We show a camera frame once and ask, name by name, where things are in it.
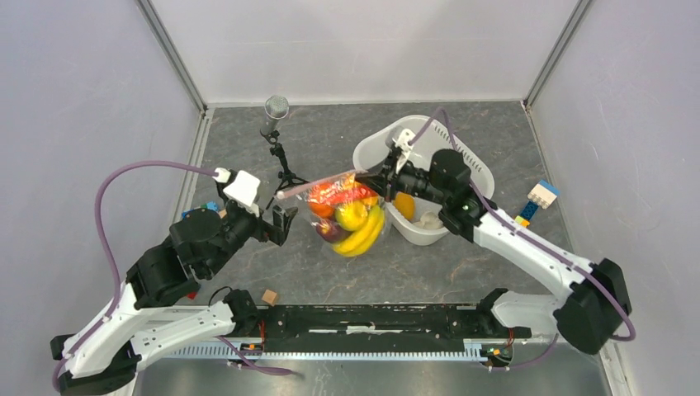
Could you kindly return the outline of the orange yellow bell pepper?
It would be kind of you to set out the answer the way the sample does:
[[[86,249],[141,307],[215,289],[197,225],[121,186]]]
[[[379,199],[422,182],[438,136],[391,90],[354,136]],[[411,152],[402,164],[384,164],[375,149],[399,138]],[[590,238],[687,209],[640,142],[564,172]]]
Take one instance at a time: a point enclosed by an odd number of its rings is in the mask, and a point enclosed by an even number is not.
[[[361,203],[364,204],[367,208],[371,208],[373,206],[378,205],[379,200],[380,198],[377,195],[367,196],[360,199]]]

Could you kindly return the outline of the clear zip top bag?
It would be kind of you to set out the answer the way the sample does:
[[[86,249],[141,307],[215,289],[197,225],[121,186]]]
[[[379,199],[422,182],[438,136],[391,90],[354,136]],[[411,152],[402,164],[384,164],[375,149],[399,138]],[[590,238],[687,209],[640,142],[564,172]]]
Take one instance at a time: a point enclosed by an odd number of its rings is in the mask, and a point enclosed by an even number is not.
[[[274,200],[298,203],[310,226],[340,257],[368,253],[388,225],[384,199],[370,187],[368,171],[348,171],[277,191]]]

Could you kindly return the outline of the red toy chili pepper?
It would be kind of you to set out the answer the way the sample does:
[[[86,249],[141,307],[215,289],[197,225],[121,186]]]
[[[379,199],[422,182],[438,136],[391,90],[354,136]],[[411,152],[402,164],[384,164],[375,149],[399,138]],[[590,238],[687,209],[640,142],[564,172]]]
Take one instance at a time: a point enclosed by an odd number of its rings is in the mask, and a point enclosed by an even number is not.
[[[331,192],[332,195],[329,198],[329,203],[332,206],[353,201],[360,201],[361,198],[377,195],[374,191],[358,182],[354,182],[351,186],[340,186],[338,188],[334,188],[331,190]]]

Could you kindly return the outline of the dark red toy fruit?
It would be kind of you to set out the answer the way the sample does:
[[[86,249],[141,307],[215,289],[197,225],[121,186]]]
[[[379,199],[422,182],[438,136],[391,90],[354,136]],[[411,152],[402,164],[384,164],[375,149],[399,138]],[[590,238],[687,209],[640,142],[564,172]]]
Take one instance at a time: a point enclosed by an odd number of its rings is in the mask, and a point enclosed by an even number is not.
[[[327,243],[340,243],[352,234],[331,219],[320,219],[315,224],[315,231]]]

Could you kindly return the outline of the orange toy pumpkin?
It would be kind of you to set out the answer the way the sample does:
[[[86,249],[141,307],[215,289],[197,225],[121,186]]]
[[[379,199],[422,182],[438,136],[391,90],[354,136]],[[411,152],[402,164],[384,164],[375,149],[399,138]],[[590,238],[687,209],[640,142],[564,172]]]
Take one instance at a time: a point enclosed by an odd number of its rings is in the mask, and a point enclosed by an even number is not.
[[[310,211],[321,219],[331,219],[335,208],[329,203],[332,192],[327,188],[315,186],[311,189],[308,199]]]

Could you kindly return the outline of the yellow toy bananas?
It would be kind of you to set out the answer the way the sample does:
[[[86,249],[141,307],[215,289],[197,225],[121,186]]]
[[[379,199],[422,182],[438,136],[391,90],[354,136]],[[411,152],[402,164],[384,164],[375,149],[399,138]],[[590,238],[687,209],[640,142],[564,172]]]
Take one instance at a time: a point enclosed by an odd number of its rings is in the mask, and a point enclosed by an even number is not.
[[[367,222],[342,242],[333,243],[332,249],[344,257],[362,255],[378,239],[384,223],[384,210],[380,206],[374,206],[369,212]]]

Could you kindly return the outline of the white plastic basin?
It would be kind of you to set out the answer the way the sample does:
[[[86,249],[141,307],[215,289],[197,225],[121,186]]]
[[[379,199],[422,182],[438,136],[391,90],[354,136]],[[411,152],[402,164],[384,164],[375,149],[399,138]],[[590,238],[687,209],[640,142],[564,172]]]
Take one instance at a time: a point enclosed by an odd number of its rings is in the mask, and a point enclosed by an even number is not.
[[[353,166],[358,170],[368,170],[385,162],[390,153],[390,144],[394,135],[403,130],[414,133],[426,124],[426,115],[407,115],[387,125],[382,130],[363,139],[355,147],[352,154]],[[471,180],[486,199],[490,199],[495,190],[494,177],[485,163],[460,139],[450,138],[447,127],[439,120],[433,120],[426,132],[414,144],[404,165],[402,173],[412,167],[421,180],[427,178],[432,163],[432,157],[440,149],[455,149],[463,157],[463,162],[471,170]],[[394,228],[409,242],[417,246],[428,246],[449,234],[449,231],[438,224],[438,211],[442,208],[440,202],[433,203],[422,196],[414,197],[414,214],[406,218],[396,208],[395,202],[385,206],[385,212]]]

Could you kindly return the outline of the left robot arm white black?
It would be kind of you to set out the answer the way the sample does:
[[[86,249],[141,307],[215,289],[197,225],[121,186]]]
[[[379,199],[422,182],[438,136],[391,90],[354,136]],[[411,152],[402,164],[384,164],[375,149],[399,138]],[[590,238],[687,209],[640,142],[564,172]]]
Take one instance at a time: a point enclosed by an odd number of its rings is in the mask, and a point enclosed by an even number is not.
[[[145,329],[152,317],[197,293],[251,238],[281,246],[296,208],[272,208],[272,223],[230,200],[226,214],[195,209],[171,225],[169,235],[147,250],[126,272],[117,295],[89,325],[54,337],[62,395],[104,395],[131,382],[137,372],[189,344],[213,337],[246,337],[260,327],[261,314],[246,290],[231,290],[221,301],[185,318]]]

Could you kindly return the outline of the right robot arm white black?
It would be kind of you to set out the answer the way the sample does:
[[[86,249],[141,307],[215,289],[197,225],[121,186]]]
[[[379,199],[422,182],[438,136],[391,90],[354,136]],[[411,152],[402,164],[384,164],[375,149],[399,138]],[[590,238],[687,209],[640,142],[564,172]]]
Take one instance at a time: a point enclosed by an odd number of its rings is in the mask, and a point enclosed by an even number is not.
[[[387,200],[403,192],[438,204],[438,218],[450,233],[497,253],[547,289],[545,295],[493,293],[476,315],[486,336],[527,328],[563,337],[589,355],[609,341],[636,339],[622,268],[607,258],[595,263],[577,256],[518,224],[483,197],[456,150],[438,150],[428,169],[421,169],[393,148],[383,163],[359,172],[357,179]]]

